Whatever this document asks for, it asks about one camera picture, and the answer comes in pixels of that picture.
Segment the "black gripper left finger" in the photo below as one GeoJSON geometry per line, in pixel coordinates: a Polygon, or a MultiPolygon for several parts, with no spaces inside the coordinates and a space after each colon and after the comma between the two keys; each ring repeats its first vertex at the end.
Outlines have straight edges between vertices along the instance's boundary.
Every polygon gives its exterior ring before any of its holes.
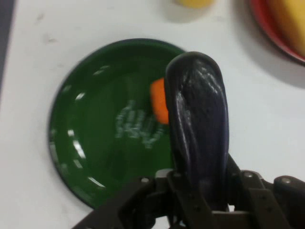
{"type": "Polygon", "coordinates": [[[167,217],[172,229],[213,229],[214,217],[186,178],[174,172],[166,177],[139,177],[96,208],[76,229],[151,229],[167,217]]]}

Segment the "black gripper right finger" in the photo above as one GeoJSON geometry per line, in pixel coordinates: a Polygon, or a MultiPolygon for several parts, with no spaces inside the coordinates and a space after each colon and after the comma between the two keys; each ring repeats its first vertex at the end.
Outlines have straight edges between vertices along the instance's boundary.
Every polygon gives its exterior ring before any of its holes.
{"type": "Polygon", "coordinates": [[[257,172],[240,170],[229,157],[226,193],[235,211],[249,215],[253,229],[305,227],[305,183],[298,178],[279,176],[270,183],[257,172]]]}

